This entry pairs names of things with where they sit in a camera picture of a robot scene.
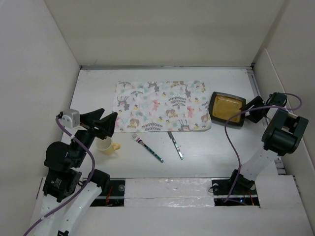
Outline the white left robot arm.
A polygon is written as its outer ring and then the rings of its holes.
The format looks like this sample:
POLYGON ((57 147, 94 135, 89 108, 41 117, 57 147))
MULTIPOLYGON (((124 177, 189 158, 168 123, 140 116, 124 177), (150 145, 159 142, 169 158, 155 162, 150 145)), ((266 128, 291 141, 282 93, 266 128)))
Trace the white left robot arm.
POLYGON ((114 134, 118 114, 104 117, 103 113, 103 108, 85 114, 68 109, 56 116, 56 124, 71 141, 53 142, 47 147, 44 166, 48 174, 35 236, 74 235, 93 201, 112 191, 109 174, 96 169, 90 151, 95 138, 105 141, 114 134))

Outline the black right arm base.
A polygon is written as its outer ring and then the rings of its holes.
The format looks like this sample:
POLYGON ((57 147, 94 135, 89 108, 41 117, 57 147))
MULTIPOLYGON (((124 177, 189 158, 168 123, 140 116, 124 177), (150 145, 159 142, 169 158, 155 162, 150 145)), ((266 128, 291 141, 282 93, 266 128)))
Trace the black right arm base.
POLYGON ((216 207, 230 206, 260 206, 255 184, 251 188, 245 188, 236 184, 228 197, 232 184, 228 178, 212 178, 212 186, 208 192, 214 195, 216 207))

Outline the floral patterned cloth placemat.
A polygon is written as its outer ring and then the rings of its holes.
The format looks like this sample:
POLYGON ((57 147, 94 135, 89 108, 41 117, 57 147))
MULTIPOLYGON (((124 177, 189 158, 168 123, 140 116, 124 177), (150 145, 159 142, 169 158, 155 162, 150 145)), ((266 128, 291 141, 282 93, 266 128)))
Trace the floral patterned cloth placemat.
POLYGON ((209 84, 201 81, 116 83, 116 132, 186 132, 211 128, 209 84))

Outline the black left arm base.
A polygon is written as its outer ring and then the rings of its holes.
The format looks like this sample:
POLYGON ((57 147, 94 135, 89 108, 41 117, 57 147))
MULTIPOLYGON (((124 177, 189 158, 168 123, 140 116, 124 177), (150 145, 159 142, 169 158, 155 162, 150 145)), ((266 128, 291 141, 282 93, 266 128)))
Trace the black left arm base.
POLYGON ((92 203, 91 207, 123 207, 125 205, 126 180, 115 178, 109 187, 103 191, 92 203))

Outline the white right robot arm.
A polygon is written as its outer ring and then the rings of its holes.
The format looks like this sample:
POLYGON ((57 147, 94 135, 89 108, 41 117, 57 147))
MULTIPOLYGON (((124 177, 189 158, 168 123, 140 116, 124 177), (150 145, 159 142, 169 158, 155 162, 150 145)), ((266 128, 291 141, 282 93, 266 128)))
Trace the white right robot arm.
POLYGON ((282 157, 296 151, 309 122, 308 119, 292 113, 292 111, 298 110, 302 104, 302 99, 295 94, 275 92, 269 95, 266 102, 257 96, 241 107, 239 113, 227 120, 226 123, 239 115, 249 113, 248 118, 255 123, 267 117, 270 109, 275 109, 275 113, 262 135, 262 146, 258 151, 244 164, 241 164, 239 155, 236 155, 238 168, 232 172, 227 182, 230 192, 238 194, 244 189, 250 189, 257 176, 277 156, 282 157))

